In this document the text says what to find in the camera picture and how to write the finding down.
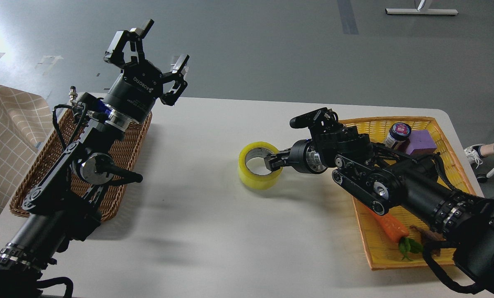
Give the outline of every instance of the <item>yellow tape roll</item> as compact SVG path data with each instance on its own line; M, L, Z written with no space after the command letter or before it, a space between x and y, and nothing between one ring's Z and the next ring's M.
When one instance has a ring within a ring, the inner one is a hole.
M268 154L275 153L278 153L278 149L266 142L255 142L245 146L241 153L239 153L238 160L239 179L241 179L243 184L254 189L268 189L272 185L275 185L278 181L278 176L282 172L282 168L266 175L255 174L247 168L247 162L249 160L253 158L264 158Z

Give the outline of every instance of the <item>purple block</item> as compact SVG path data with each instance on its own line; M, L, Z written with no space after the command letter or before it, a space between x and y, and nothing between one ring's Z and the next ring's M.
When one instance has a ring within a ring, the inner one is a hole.
M406 143L405 152L409 155L430 154L436 150L436 144L427 130L413 130Z

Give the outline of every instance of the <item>yellow plastic basket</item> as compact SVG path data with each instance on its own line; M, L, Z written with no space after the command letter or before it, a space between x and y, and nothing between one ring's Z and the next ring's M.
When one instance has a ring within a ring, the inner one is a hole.
M463 191L470 194L475 194L475 191L472 188L466 173L464 172L464 168L460 165L460 162L451 148L451 145L434 118L374 117L341 120L340 122L347 126L357 126L359 133L369 134L371 139L375 139L379 142L385 139L390 127L396 122L404 122L409 124L413 130L428 130L437 147L435 152L440 152L440 156L444 162L446 174L450 182L455 187ZM439 179L439 183L445 185L441 179ZM370 269L381 270L427 266L421 254L416 255L410 253L409 255L413 260L412 262L402 260L402 254L398 250L398 244L393 243L387 238L387 235L383 232L383 229L377 225L375 219L368 213L368 211L366 211L366 207L355 198L354 207L357 221L359 223L359 230L361 231L361 238L363 240L366 259L368 260ZM416 225L424 229L428 228L421 220L402 207L392 208L390 213L400 220L405 226L407 226L407 228L411 225ZM421 236L419 232L411 228L409 231L409 237L421 243ZM442 266L452 265L454 252L454 249L442 249L440 257L434 256L434 259Z

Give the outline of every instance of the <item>toy carrot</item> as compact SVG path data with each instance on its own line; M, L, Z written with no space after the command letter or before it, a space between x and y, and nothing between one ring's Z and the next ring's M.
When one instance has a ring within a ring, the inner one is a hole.
M390 239L394 243L398 243L398 249L400 253L402 253L403 258L409 261L412 261L411 258L408 257L407 253L420 253L423 252L423 246L419 244L412 238L409 238L409 230L404 224L402 224L396 217L392 214L387 213L385 215L377 215L370 208L366 208L368 212L374 217L376 222L383 228L385 234L387 234L388 239Z

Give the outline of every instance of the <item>robotic arm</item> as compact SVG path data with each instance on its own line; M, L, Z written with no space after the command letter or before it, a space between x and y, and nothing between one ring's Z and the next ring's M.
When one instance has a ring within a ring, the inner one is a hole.
M335 112L321 108L290 121L292 128L308 128L311 139L290 149L267 155L265 166L276 171L292 166L301 173L320 174L335 168L332 178L379 215L402 206L425 222L446 241L424 247L424 259L451 290L494 294L494 198L467 194L455 188L444 174L438 154L409 156L372 143L368 134L338 122ZM440 177L449 188L437 183ZM432 259L435 248L456 248L453 260L475 283L460 286Z
M142 175L119 168L109 155L115 140L122 141L130 122L142 123L156 99L172 106L188 85L184 81L189 56L180 56L170 72L162 73L145 59L142 39L153 25L152 19L143 28L118 31L105 52L105 62L121 69L107 96L96 98L88 93L77 98L75 87L69 96L78 125L65 145L59 132L54 110L54 126L59 134L63 153L41 182L23 201L30 216L14 238L0 251L0 297L38 298L41 288L67 285L64 297L72 295L72 281L66 277L39 281L48 264L56 264L55 252L63 252L70 240L84 241L100 225L99 205L110 186L141 182ZM129 42L136 55L130 62L123 59ZM175 82L164 93L165 83ZM73 141L79 128L84 132ZM90 184L83 196L71 188L71 174ZM113 180L114 175L121 179Z

